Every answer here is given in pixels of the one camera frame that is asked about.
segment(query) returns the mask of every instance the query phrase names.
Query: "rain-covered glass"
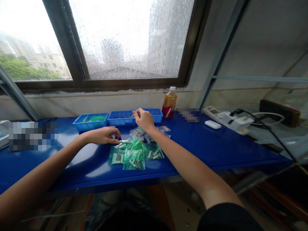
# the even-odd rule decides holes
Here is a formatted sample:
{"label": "rain-covered glass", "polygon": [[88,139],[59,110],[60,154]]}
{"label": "rain-covered glass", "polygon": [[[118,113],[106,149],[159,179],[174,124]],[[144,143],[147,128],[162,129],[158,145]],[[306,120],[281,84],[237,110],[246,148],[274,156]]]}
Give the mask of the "rain-covered glass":
{"label": "rain-covered glass", "polygon": [[194,0],[69,0],[91,79],[178,77]]}

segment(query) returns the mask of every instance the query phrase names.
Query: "sky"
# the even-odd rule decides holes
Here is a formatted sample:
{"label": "sky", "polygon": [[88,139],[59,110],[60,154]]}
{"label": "sky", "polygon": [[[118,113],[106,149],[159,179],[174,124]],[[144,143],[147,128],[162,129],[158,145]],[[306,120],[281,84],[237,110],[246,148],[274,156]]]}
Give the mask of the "sky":
{"label": "sky", "polygon": [[124,53],[140,55],[149,44],[153,0],[69,0],[83,48],[95,53],[100,41],[114,38]]}
{"label": "sky", "polygon": [[57,51],[57,38],[42,0],[0,0],[0,32]]}
{"label": "sky", "polygon": [[[70,0],[83,49],[97,53],[101,40],[115,38],[127,54],[146,53],[153,1]],[[57,50],[42,0],[0,0],[0,32],[30,42],[37,52],[38,44]]]}

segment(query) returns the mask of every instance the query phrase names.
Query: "tree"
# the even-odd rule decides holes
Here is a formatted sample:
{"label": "tree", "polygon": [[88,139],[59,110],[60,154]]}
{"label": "tree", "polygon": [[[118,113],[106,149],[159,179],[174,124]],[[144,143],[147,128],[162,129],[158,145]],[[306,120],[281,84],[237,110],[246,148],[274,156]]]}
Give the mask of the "tree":
{"label": "tree", "polygon": [[58,73],[51,73],[47,68],[35,69],[25,57],[15,57],[13,54],[0,54],[0,65],[12,80],[52,80],[60,79]]}

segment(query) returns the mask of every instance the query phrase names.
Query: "blue table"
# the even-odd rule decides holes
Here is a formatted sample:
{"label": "blue table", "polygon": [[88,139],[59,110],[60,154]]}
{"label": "blue table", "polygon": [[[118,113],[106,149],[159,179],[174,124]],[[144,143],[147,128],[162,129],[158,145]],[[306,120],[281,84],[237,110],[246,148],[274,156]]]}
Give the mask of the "blue table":
{"label": "blue table", "polygon": [[[59,123],[59,139],[47,151],[0,151],[0,193],[29,171],[70,143],[78,132],[73,126],[75,117],[55,118]],[[171,139],[189,150],[214,171],[256,167],[283,168],[291,161],[248,138],[222,126],[214,130],[204,124],[209,120],[201,115],[199,123],[188,123],[178,114],[165,119],[161,125],[171,129]],[[134,127],[118,127],[122,139],[129,137]],[[146,162],[144,171],[124,171],[122,165],[108,165],[110,144],[85,146],[67,166],[50,188],[47,196],[72,196],[151,184],[180,181],[176,169],[168,158]]]}

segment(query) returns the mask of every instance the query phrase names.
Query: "hand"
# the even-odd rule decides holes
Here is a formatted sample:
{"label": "hand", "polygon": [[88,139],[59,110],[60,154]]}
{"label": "hand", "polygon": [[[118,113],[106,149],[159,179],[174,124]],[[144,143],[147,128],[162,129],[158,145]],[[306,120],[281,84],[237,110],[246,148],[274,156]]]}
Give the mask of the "hand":
{"label": "hand", "polygon": [[139,108],[136,111],[133,111],[133,114],[135,116],[136,124],[141,127],[141,129],[146,132],[155,129],[153,117],[148,111]]}
{"label": "hand", "polygon": [[80,136],[82,136],[82,138],[85,139],[87,143],[94,143],[94,144],[120,143],[117,139],[112,138],[113,133],[115,134],[115,137],[121,137],[119,129],[117,129],[115,126],[102,127],[99,129],[91,130],[81,134]]}

